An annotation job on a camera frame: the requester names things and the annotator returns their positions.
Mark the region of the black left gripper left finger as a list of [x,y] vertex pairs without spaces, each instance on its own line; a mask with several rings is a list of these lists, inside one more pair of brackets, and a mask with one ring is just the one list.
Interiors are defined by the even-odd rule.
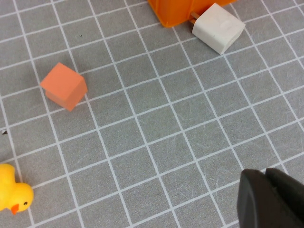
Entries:
[[244,169],[240,175],[237,215],[241,228],[302,228],[265,172]]

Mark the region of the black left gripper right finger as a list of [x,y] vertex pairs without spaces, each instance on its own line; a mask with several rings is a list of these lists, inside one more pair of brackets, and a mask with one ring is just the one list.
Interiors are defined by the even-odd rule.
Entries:
[[276,168],[267,168],[265,175],[290,211],[304,220],[304,185]]

